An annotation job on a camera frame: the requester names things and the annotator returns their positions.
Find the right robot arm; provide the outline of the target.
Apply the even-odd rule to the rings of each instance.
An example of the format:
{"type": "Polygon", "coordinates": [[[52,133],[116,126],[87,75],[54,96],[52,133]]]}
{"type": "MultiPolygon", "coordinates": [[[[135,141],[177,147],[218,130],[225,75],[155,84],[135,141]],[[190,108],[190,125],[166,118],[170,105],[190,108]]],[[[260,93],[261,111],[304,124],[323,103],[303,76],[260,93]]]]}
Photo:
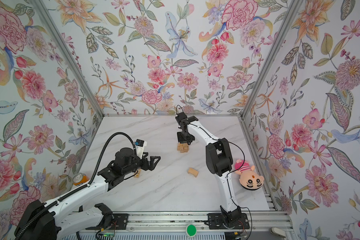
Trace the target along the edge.
{"type": "Polygon", "coordinates": [[[180,129],[177,133],[180,144],[189,146],[193,141],[198,140],[205,145],[206,166],[216,177],[222,199],[220,206],[222,225],[227,229],[233,229],[241,220],[242,207],[236,202],[236,195],[231,187],[234,160],[230,142],[213,135],[195,116],[188,117],[181,112],[176,114],[175,119],[180,129]]]}

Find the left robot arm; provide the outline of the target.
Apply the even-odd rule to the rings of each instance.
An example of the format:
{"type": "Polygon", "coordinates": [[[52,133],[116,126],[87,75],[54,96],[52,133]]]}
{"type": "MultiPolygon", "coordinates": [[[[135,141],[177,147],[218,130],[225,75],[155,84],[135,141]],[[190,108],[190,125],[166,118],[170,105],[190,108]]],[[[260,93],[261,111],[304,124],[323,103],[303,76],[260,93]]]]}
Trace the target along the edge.
{"type": "Polygon", "coordinates": [[[128,174],[133,177],[138,170],[153,171],[161,157],[150,156],[144,151],[146,145],[145,141],[133,141],[129,135],[122,132],[112,134],[100,152],[90,180],[45,203],[39,200],[30,203],[15,230],[15,238],[58,240],[85,228],[111,224],[113,212],[105,204],[96,204],[86,212],[77,213],[76,210],[129,179],[128,174]],[[120,149],[115,154],[115,159],[100,170],[106,148],[116,136],[126,137],[132,146],[120,149]]]}

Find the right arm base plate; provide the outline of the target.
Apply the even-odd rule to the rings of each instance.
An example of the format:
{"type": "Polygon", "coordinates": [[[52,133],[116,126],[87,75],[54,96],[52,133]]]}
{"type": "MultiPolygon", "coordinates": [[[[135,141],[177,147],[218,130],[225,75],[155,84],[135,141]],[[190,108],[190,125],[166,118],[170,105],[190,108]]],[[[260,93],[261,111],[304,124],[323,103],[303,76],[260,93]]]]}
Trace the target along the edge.
{"type": "Polygon", "coordinates": [[[210,230],[249,230],[251,228],[248,216],[242,213],[239,216],[228,219],[222,213],[209,213],[207,224],[210,230]]]}

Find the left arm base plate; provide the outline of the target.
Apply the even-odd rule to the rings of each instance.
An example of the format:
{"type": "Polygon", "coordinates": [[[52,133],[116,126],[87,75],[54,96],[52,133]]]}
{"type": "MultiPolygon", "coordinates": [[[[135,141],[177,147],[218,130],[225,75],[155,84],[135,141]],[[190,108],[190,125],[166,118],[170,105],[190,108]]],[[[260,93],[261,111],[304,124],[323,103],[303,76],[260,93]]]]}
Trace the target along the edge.
{"type": "Polygon", "coordinates": [[[86,230],[126,230],[128,223],[128,214],[113,214],[101,218],[99,224],[86,230]]]}

